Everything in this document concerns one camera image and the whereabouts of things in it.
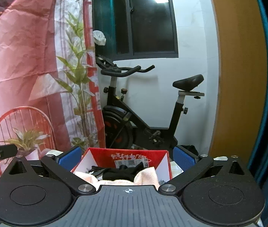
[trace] window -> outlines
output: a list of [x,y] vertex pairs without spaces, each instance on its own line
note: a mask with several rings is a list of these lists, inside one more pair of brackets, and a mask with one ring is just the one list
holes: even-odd
[[113,60],[178,57],[172,0],[93,0],[96,53]]

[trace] printed plant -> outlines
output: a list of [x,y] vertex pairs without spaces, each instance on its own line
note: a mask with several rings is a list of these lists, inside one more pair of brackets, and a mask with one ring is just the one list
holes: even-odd
[[83,44],[83,22],[75,18],[69,13],[69,18],[66,19],[70,25],[71,30],[66,30],[68,37],[68,45],[71,48],[71,55],[68,60],[57,56],[57,58],[66,66],[67,70],[64,71],[65,75],[71,82],[69,85],[67,82],[60,78],[55,80],[59,83],[68,93],[70,93],[76,101],[77,107],[74,108],[74,114],[80,116],[78,126],[84,139],[75,137],[72,140],[73,145],[78,145],[85,150],[88,146],[93,146],[93,135],[91,121],[88,119],[88,105],[91,102],[91,92],[85,90],[85,85],[90,82],[88,78],[89,65],[83,64],[83,59],[87,53],[85,45]]
[[18,151],[23,153],[25,156],[35,149],[39,150],[39,146],[44,144],[44,139],[50,135],[44,134],[42,131],[34,129],[20,131],[16,128],[12,128],[16,135],[16,138],[10,138],[5,142],[15,144]]

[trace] stationary bike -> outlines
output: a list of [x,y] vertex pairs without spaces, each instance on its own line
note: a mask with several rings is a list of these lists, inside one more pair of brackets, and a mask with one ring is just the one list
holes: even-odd
[[101,68],[101,74],[110,76],[109,87],[103,92],[108,94],[107,105],[103,107],[103,120],[105,123],[106,147],[129,149],[133,144],[149,150],[168,150],[170,157],[173,157],[173,149],[178,141],[174,137],[181,113],[187,113],[188,108],[183,108],[185,96],[193,96],[200,99],[204,93],[192,91],[204,80],[201,74],[178,80],[173,87],[180,89],[175,104],[169,128],[148,126],[133,110],[124,102],[126,89],[121,89],[122,96],[116,96],[116,83],[118,77],[127,77],[135,72],[149,72],[155,68],[154,65],[142,70],[141,66],[134,68],[118,67],[112,60],[97,56],[96,63]]

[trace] red box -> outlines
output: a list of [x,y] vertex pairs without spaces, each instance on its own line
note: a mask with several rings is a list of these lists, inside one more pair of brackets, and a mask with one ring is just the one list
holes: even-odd
[[172,179],[170,157],[166,150],[88,148],[72,171],[87,173],[92,166],[119,168],[123,164],[132,167],[140,162],[145,167],[155,168],[159,182]]

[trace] adjustment knob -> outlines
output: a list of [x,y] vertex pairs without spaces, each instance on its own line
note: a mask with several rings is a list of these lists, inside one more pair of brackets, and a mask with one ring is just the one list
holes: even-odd
[[127,89],[121,89],[121,94],[125,95],[127,93]]

